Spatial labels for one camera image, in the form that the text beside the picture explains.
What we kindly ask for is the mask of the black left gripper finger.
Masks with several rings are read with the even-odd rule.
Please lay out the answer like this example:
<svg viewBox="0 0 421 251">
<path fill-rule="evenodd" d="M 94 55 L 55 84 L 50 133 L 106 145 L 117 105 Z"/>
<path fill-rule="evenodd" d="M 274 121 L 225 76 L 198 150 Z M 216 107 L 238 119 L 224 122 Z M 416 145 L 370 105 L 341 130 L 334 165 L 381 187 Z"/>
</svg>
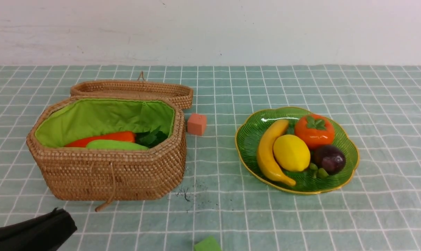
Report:
<svg viewBox="0 0 421 251">
<path fill-rule="evenodd" d="M 0 251 L 57 251 L 78 230 L 63 208 L 0 227 Z"/>
</svg>

